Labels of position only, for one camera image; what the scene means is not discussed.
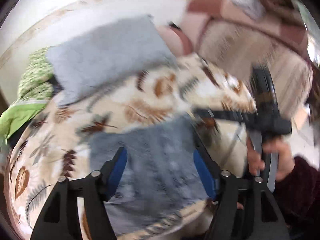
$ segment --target metal screw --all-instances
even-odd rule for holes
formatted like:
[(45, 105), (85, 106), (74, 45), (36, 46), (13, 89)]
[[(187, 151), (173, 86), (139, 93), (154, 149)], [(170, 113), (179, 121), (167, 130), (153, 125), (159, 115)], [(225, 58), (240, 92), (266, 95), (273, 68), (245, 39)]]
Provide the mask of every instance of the metal screw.
[(223, 177), (229, 177), (231, 175), (231, 173), (229, 171), (224, 170), (224, 171), (221, 171), (221, 175)]
[(258, 182), (258, 183), (263, 182), (263, 179), (262, 179), (261, 177), (259, 177), (259, 176), (255, 177), (254, 180), (255, 180), (256, 182)]
[(60, 176), (58, 178), (58, 182), (64, 182), (66, 180), (66, 176)]
[(92, 177), (98, 177), (100, 175), (100, 171), (93, 171), (91, 172)]

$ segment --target white wall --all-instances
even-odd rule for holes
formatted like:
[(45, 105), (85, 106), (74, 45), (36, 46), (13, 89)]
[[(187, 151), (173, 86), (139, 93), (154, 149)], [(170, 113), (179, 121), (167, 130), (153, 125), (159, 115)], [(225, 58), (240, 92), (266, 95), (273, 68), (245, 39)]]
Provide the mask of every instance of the white wall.
[[(80, 0), (20, 0), (0, 28), (0, 56), (30, 27), (47, 15)], [(156, 22), (164, 24), (179, 19), (186, 1), (182, 0), (125, 0), (115, 1), (113, 6), (96, 6), (83, 10), (82, 15), (73, 14), (47, 28), (20, 48), (13, 48), (13, 57), (0, 66), (0, 87), (8, 103), (16, 99), (19, 79), (27, 65), (27, 54), (45, 46), (59, 44), (90, 28), (119, 17), (153, 13)]]

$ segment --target leaf-patterned tablecloth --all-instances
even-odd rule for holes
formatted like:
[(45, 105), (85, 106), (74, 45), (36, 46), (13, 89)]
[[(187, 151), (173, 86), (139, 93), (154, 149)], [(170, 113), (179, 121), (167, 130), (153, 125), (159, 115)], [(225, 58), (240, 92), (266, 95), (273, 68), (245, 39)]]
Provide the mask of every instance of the leaf-patterned tablecloth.
[[(78, 179), (90, 172), (87, 142), (94, 133), (147, 127), (185, 112), (191, 115), (193, 107), (254, 111), (254, 101), (241, 81), (196, 54), (178, 62), (179, 69), (160, 66), (143, 71), (69, 107), (57, 107), (61, 92), (32, 121), (12, 151), (6, 171), (12, 223), (25, 239), (30, 238), (58, 177)], [(82, 199), (78, 206), (83, 238), (87, 239)], [(199, 215), (203, 206), (196, 203), (180, 211), (184, 214), (181, 224)], [(137, 239), (145, 234), (143, 230), (119, 238)]]

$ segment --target beige striped cushion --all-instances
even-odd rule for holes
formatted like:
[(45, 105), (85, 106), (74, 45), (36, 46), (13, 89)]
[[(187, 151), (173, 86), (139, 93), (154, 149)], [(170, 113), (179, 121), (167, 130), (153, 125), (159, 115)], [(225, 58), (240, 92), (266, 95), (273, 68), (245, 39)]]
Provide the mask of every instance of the beige striped cushion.
[(267, 35), (224, 21), (212, 21), (199, 54), (248, 84), (251, 64), (268, 62), (281, 114), (291, 118), (312, 85), (312, 70), (295, 52)]

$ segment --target wall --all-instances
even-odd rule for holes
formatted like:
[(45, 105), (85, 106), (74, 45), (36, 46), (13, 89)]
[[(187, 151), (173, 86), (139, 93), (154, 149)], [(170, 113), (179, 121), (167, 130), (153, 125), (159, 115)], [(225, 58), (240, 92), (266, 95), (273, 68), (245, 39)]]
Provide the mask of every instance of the wall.
[[(0, 28), (0, 56), (34, 24), (44, 19), (47, 15), (58, 11), (60, 8), (77, 1), (80, 0), (20, 0)], [(12, 59), (10, 64), (7, 63), (3, 67), (0, 66), (0, 87), (6, 100), (9, 103), (15, 100), (15, 93), (20, 76), (27, 64), (25, 54), (32, 52), (31, 48), (36, 49), (41, 46), (58, 44), (66, 38), (87, 31), (87, 25), (93, 28), (95, 25), (101, 25), (111, 19), (114, 20), (120, 16), (125, 17), (128, 14), (135, 15), (153, 11), (157, 16), (157, 23), (165, 24), (168, 20), (172, 20), (173, 18), (177, 20), (181, 16), (186, 1), (153, 0), (152, 3), (148, 5), (148, 9), (144, 8), (144, 4), (146, 5), (146, 3), (148, 3), (147, 0), (130, 0), (130, 2), (128, 0), (127, 3), (123, 0), (114, 4), (116, 8), (114, 8), (114, 6), (112, 8), (110, 6), (105, 8), (92, 7), (92, 11), (86, 10), (82, 17), (78, 15), (77, 17), (69, 17), (67, 21), (64, 19), (63, 25), (60, 23), (60, 25), (58, 24), (54, 27), (55, 31), (52, 33), (55, 33), (55, 35), (49, 33), (45, 35), (42, 40), (37, 38), (37, 44), (35, 45), (35, 41), (31, 42), (30, 44), (33, 44), (33, 47), (26, 46), (24, 52), (22, 52), (21, 48), (15, 48), (15, 59)], [(107, 10), (112, 10), (111, 16), (108, 15)], [(74, 26), (75, 24), (77, 30), (74, 31), (72, 25)], [(64, 30), (61, 29), (61, 32), (59, 32), (57, 28), (64, 28)]]

